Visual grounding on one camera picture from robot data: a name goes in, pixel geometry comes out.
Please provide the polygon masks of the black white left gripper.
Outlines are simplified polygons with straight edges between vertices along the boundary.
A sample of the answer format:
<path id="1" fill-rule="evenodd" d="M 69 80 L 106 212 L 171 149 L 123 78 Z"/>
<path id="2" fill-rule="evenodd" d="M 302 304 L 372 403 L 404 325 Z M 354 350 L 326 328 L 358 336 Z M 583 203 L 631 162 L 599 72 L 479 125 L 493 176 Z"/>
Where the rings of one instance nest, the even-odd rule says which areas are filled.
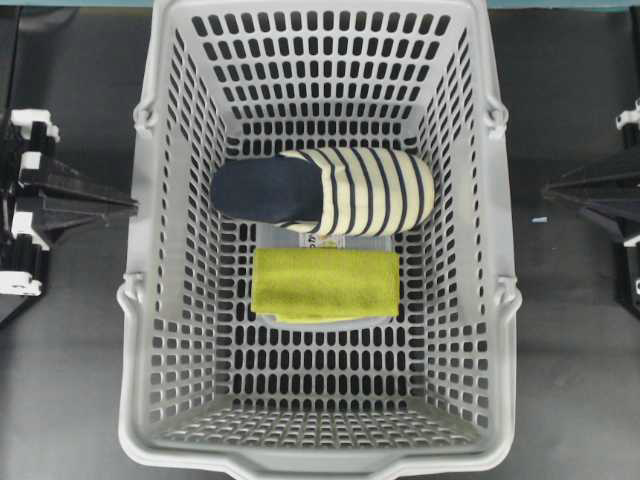
<path id="1" fill-rule="evenodd" d="M 46 293 L 51 248 L 71 233 L 109 228 L 138 213 L 126 192 L 44 155 L 59 129 L 43 109 L 14 109 L 1 121 L 1 323 Z M 38 189 L 76 197 L 38 196 Z"/>

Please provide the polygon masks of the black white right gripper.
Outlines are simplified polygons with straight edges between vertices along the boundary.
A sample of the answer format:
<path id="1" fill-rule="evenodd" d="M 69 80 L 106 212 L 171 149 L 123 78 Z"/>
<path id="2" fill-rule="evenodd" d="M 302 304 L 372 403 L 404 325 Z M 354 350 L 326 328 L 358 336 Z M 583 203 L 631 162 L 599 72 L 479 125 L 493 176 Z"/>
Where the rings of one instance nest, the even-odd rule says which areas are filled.
<path id="1" fill-rule="evenodd" d="M 592 160 L 545 185 L 545 199 L 579 212 L 623 244 L 628 278 L 628 303 L 639 310 L 639 99 L 616 117 L 625 150 Z M 629 191 L 566 191 L 624 187 Z"/>

